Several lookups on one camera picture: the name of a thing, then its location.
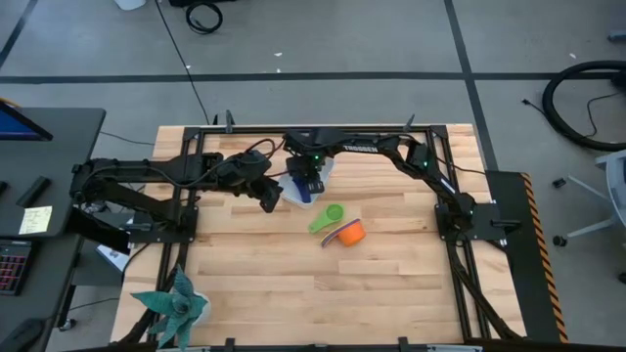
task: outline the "chair wheel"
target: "chair wheel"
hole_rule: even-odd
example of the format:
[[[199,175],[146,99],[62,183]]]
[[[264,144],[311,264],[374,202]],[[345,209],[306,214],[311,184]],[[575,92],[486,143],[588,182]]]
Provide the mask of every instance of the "chair wheel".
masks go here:
[[[561,236],[554,236],[552,238],[552,243],[556,246],[566,246],[567,245],[567,240],[564,239]]]
[[[567,181],[565,181],[565,179],[559,178],[559,179],[557,179],[557,180],[552,182],[552,186],[554,188],[561,188],[561,187],[565,186],[566,183],[567,183]]]
[[[67,318],[67,319],[66,319],[66,323],[65,323],[65,324],[63,324],[63,326],[62,326],[62,327],[59,327],[59,331],[61,331],[61,332],[63,332],[63,331],[67,331],[67,330],[72,329],[72,328],[73,328],[73,327],[75,327],[75,326],[76,326],[76,320],[75,320],[75,319],[70,319],[70,318]]]

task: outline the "blue screen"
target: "blue screen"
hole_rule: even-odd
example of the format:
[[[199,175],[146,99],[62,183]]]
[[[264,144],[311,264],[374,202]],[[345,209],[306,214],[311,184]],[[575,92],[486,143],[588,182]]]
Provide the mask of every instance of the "blue screen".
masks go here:
[[[38,134],[14,119],[6,112],[0,110],[0,139],[9,137],[14,139],[33,139],[38,138]]]

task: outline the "orange object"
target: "orange object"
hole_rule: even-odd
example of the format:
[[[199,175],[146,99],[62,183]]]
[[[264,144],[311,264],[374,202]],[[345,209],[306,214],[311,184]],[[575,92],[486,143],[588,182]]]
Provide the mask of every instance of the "orange object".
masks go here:
[[[327,234],[322,240],[322,247],[326,246],[335,237],[339,237],[339,240],[345,246],[354,245],[362,240],[365,237],[365,229],[363,229],[361,219],[352,220]]]

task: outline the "gray floor tile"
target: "gray floor tile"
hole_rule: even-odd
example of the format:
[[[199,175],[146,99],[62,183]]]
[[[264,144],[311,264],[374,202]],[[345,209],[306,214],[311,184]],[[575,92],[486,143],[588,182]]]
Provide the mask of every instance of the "gray floor tile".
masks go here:
[[[4,0],[0,3],[0,51],[26,8],[27,1]]]
[[[604,174],[594,166],[599,153],[575,147],[554,132],[541,114],[520,102],[523,98],[539,101],[545,85],[543,81],[477,83],[499,166],[531,174],[544,233],[551,239],[604,220],[611,210],[573,183],[557,190],[552,187],[553,180],[572,174],[606,190]],[[571,82],[561,88],[555,98],[557,108],[572,125],[581,127],[588,123],[582,112],[586,101],[610,90],[605,82]],[[604,104],[618,103],[599,102]],[[602,133],[626,127],[626,121],[617,118],[624,111],[621,104],[619,109],[598,109]],[[616,280],[619,272],[626,271],[623,242],[623,228],[615,228],[570,240],[567,247],[549,245],[571,341],[626,345],[622,333],[626,285]]]
[[[77,307],[103,299],[117,298],[119,292],[120,287],[115,286],[79,286],[71,306]],[[54,329],[46,352],[106,346],[109,344],[116,311],[117,301],[108,301],[69,312],[68,317],[76,320],[76,326],[64,332]]]
[[[429,80],[212,82],[197,84],[209,115],[238,124],[473,123],[465,83]]]
[[[460,71],[441,1],[266,0],[219,7],[223,26],[200,36],[187,27],[183,11],[163,6],[193,73]]]
[[[626,3],[620,0],[455,0],[454,5],[476,72],[560,71],[626,57],[626,45],[606,40],[611,30],[626,27]]]
[[[152,1],[135,11],[112,0],[40,0],[2,75],[184,73]]]
[[[189,83],[0,85],[6,98],[25,107],[103,108],[103,131],[131,140],[153,142],[160,125],[205,124]],[[141,159],[152,147],[101,135],[93,157]]]

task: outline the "butcher block tabletop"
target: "butcher block tabletop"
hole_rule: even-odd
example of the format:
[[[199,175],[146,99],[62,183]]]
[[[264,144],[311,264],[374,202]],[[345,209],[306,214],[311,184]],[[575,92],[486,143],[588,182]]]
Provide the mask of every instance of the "butcher block tabletop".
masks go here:
[[[153,154],[166,160],[180,153],[184,126],[159,128]],[[474,129],[447,125],[455,163],[483,170]],[[415,134],[424,140],[423,134]],[[280,134],[211,134],[205,152],[240,153],[262,138],[277,145]],[[270,145],[258,147],[269,152]],[[283,151],[272,157],[267,174],[285,170]],[[490,200],[484,175],[457,171],[460,189]],[[172,187],[152,184],[145,193],[170,198]],[[191,346],[395,344],[462,342],[446,245],[439,238],[434,192],[399,172],[382,155],[343,153],[326,191],[310,209],[279,200],[271,214],[258,200],[204,193],[196,240],[186,274],[212,305],[208,320],[192,330]],[[351,247],[332,241],[327,231],[307,225],[331,203],[345,208],[344,220],[360,218],[367,236]],[[506,255],[486,242],[472,242],[482,291],[517,333],[524,327]],[[153,243],[129,265],[117,308],[112,340],[126,335],[145,307],[132,292],[155,290],[162,244]],[[173,250],[172,261],[177,250]],[[463,251],[459,248],[463,260]],[[472,334],[478,323],[466,291]]]

